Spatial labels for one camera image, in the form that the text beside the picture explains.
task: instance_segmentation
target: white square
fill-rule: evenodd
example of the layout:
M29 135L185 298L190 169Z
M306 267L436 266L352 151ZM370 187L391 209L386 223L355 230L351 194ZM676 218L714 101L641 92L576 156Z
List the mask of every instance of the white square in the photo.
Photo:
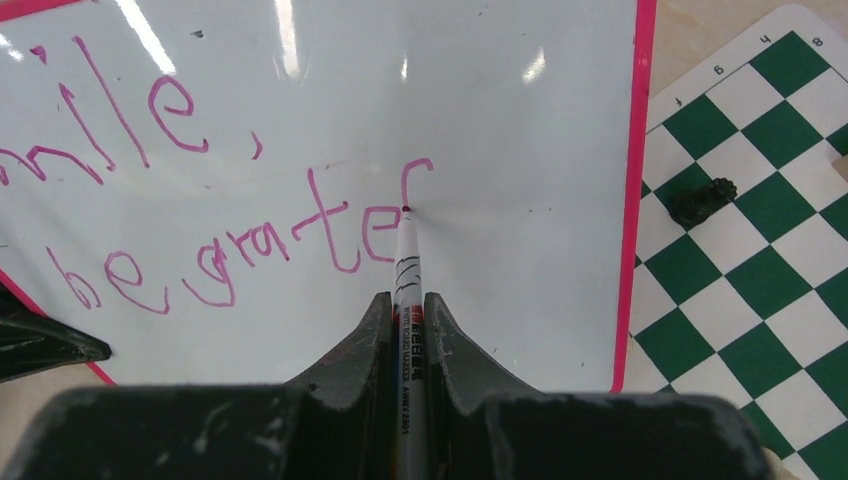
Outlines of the white square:
M815 291L769 317L766 325L802 367L848 342L848 328Z
M757 399L757 405L795 450L800 450L845 421L805 370Z
M823 137L848 124L848 83L832 68L787 100Z
M822 140L786 164L780 173L818 212L848 193L848 182L833 169L833 162L840 158L830 142Z
M774 165L741 132L704 155L698 165L710 178L731 180L739 196L775 172Z
M633 337L627 343L627 366L624 370L626 393L654 393L668 385L668 380L660 373L654 362Z
M783 101L783 95L750 65L716 85L707 97L739 130Z
M714 395L723 398L736 408L742 408L753 400L718 354L714 354L681 375L671 382L671 386L677 393Z
M795 475L800 480L818 480L819 477L813 470L810 469L810 466L807 465L807 462L801 458L801 455L798 455L798 452L789 455L784 458L780 463L783 464L783 468L789 470L792 475Z
M644 264L633 272L630 333L638 334L674 310L674 301Z
M715 351L762 322L724 277L683 302L680 311Z
M644 262L682 237L686 231L674 223L665 206L653 193L642 199L639 207L639 233L636 255Z
M722 274L768 246L768 241L732 203L693 228L689 236Z
M821 215L808 218L772 246L813 288L848 268L848 240Z
M682 145L662 125L645 137L642 181L656 190L686 167L695 163Z

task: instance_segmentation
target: chess piece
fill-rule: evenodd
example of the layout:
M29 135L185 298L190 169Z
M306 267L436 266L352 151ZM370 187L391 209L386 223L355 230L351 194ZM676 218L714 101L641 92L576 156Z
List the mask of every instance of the chess piece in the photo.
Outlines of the chess piece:
M736 185L726 178L716 178L709 185L675 195L669 213L683 228L692 228L735 198Z

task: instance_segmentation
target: white marker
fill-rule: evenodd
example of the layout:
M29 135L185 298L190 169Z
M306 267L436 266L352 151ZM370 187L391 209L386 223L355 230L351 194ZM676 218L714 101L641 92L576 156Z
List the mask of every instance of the white marker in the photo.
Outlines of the white marker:
M396 478L426 479L429 467L427 383L424 354L421 259L409 207L403 207L395 255L394 312L398 332L398 428Z

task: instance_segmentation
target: pink whiteboard frame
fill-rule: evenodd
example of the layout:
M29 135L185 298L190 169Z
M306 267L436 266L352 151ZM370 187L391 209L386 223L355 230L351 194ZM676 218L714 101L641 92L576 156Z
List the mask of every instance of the pink whiteboard frame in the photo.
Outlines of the pink whiteboard frame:
M0 0L0 22L61 7L82 0ZM624 226L621 241L621 275L618 295L618 324L615 334L612 387L617 393L624 386L627 363L627 341L630 327L630 304L633 291L633 267L636 258L636 234L639 226L639 203L642 191L642 164L645 155L645 130L648 123L648 95L651 85L651 62L654 48L657 0L638 0L633 53L633 90L630 106L630 143L627 150L627 179L624 192ZM6 286L31 311L44 315L8 275L0 271L0 283ZM115 382L97 364L88 367L105 383Z

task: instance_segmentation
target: handwritten word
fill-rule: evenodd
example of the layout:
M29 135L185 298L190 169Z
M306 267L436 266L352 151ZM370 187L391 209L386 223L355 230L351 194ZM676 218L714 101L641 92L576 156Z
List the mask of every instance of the handwritten word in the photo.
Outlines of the handwritten word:
M94 74L94 78L97 80L97 83L100 85L100 89L103 91L103 94L106 96L106 99L109 101L109 105L112 108L113 113L115 114L115 118L118 120L118 123L121 124L121 128L123 128L124 132L126 132L127 136L132 141L135 149L138 151L138 155L141 159L142 165L145 168L150 168L150 161L147 157L147 152L144 149L141 141L135 134L135 131L130 126L127 119L124 117L123 112L121 111L120 106L118 105L117 100L115 100L115 96L112 94L112 90L109 88L109 85L103 79L103 74L100 73L100 69L97 67L97 63L95 62L91 52L88 49L85 41L79 37L74 36L71 38L71 41L74 42L80 50L83 58L88 64L89 69ZM37 56L41 63L47 65L47 50L42 45L37 45L29 49L29 51ZM118 166L115 161L112 159L112 156L106 152L106 150L100 145L100 143L95 138L94 134L88 128L88 125L83 118L83 115L80 113L77 108L74 100L76 99L76 95L74 92L64 83L59 82L59 95L62 97L62 100L65 102L65 105L68 107L68 110L71 112L71 115L74 117L77 125L79 125L80 130L82 130L83 135L88 140L88 143L94 148L94 150L103 157L103 160L106 164L106 170L108 172L114 172ZM165 120L162 118L162 112L156 106L156 100L159 96L160 91L165 87L171 87L176 90L177 93L182 95L183 100L185 101L185 107L173 107L169 105L162 106L162 111L165 113L169 113L171 115L175 115L178 117L191 117L194 114L194 100L191 97L191 93L189 93L188 89L183 86L176 78L170 75L163 75L156 79L153 82L153 85L150 87L150 92L147 95L147 106L150 110L150 115L153 118L153 121L156 125L159 126L159 129L162 133L165 134L166 137L173 143L176 147L186 150L189 152L195 153L207 153L209 151L209 141L206 138L199 139L199 142L190 143L184 139L178 138L174 132L168 127L165 123ZM256 135L256 132L250 131L251 138L255 144L255 150L253 152L253 156L250 157L251 160L258 160L259 156L262 154L263 145L262 141L259 140L259 137ZM16 160L18 164L23 165L27 168L35 177L42 181L47 181L47 174L44 172L44 169L36 160L39 155L52 155L58 159L66 159L70 160L76 166L78 166L83 172L85 172L89 177L91 177L98 185L103 185L103 178L97 172L97 170L90 164L80 160L76 155L66 152L63 150L46 147L43 145L35 145L33 146L24 156L19 155L18 153L0 148L0 155L5 155L7 157L11 157ZM0 184L3 186L9 185L9 176L6 172L6 168L0 165Z
M404 165L401 171L400 196L403 199L404 204L408 204L409 202L409 175L412 170L419 166L426 167L428 171L433 170L433 163L429 159L420 158ZM318 184L315 180L315 172L311 168L306 172L306 181L309 184L309 188L312 192L312 199L315 202L315 208L318 212L293 225L289 230L291 238L295 242L301 241L301 231L310 225L320 222L323 227L324 237L327 242L327 249L333 267L344 274L355 274L362 265L362 255L359 247L356 247L355 250L356 260L354 263L351 266L342 265L338 258L339 249L336 245L330 222L332 216L346 212L350 208L349 203L347 201L343 201L338 206L327 208L318 190ZM377 214L390 214L392 215L392 221L389 223L372 224L371 217ZM392 257L379 255L374 251L371 244L371 234L372 232L396 229L398 223L400 223L400 218L401 209L397 206L376 205L366 207L364 209L361 225L362 243L366 254L371 260L386 263L394 262ZM227 245L230 249L234 249L234 251L239 254L238 257L234 258L240 257L241 260L244 261L244 263L250 268L256 267L256 262L259 261L260 257L267 258L274 254L279 254L287 262L291 260L291 256L283 238L281 238L278 230L271 222L261 222L259 225L249 228L247 231L239 235L226 231L224 236L226 240L229 240L229 244L227 244L225 240L224 245ZM189 282L184 277L180 278L182 286L197 301L210 307L229 308L236 305L236 286L233 279L230 277L228 270L228 262L231 261L231 259L227 255L224 245L222 245L222 240L220 238L213 237L209 244L202 245L197 249L197 268L206 278L211 280L211 284L207 282L207 285L201 288L197 284ZM102 302L100 300L100 295L97 293L97 290L94 288L92 283L78 273L66 269L62 264L60 264L53 249L50 247L45 248L47 255L56 267L56 270L62 276L63 280L68 285L68 288L71 289L80 304L89 310L92 308L101 308ZM119 275L113 266L118 262L131 267L133 274L129 277ZM144 276L141 266L129 252L125 250L116 250L111 252L106 257L106 261L103 263L103 272L106 281L131 305L156 315L168 315L171 311L169 299L170 291L169 286L167 285L159 285L156 287L156 291L160 292L157 293L157 296L161 298L161 300L157 301L156 304L145 303L139 299L138 293L141 293L140 289L144 288Z

